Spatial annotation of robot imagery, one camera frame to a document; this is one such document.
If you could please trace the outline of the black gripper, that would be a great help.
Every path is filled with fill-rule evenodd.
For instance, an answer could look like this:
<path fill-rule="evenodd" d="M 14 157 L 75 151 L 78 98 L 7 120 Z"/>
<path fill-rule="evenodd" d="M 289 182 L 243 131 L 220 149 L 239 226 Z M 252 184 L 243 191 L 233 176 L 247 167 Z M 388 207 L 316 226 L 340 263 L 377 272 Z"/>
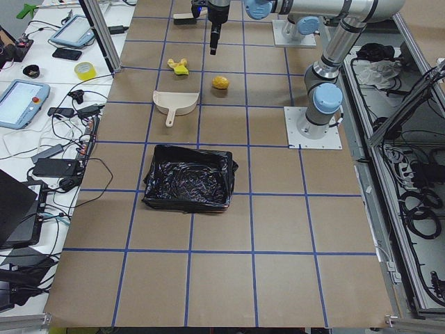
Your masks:
<path fill-rule="evenodd" d="M 216 55 L 220 39 L 221 24 L 229 17 L 229 0 L 208 0 L 208 18 L 211 24 L 210 54 Z"/>

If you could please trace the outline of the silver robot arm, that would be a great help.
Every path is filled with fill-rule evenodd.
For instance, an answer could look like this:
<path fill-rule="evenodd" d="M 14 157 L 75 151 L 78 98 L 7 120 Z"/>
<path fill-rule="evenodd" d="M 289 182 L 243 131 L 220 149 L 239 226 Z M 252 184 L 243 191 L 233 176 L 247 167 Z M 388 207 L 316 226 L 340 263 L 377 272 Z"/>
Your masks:
<path fill-rule="evenodd" d="M 286 36 L 291 42 L 301 42 L 317 32 L 320 20 L 317 16 L 289 14 L 287 16 Z"/>
<path fill-rule="evenodd" d="M 321 58 L 305 73 L 309 99 L 305 114 L 297 121 L 306 138 L 323 138 L 333 115 L 343 100 L 335 82 L 343 60 L 370 22 L 381 22 L 395 15 L 404 1 L 245 1 L 245 11 L 255 20 L 271 13 L 280 15 L 339 18 L 339 25 Z"/>

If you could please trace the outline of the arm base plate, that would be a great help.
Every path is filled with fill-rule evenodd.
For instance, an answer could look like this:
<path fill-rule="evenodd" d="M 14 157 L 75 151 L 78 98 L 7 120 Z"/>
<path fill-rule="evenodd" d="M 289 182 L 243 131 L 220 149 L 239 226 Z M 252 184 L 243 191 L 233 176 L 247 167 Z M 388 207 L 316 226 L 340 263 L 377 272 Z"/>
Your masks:
<path fill-rule="evenodd" d="M 314 34 L 302 35 L 297 26 L 286 20 L 274 19 L 273 36 L 276 47 L 315 48 Z"/>
<path fill-rule="evenodd" d="M 306 119 L 306 110 L 303 106 L 284 107 L 288 147 L 302 150 L 341 150 L 335 117 L 332 116 L 327 125 L 313 125 Z"/>

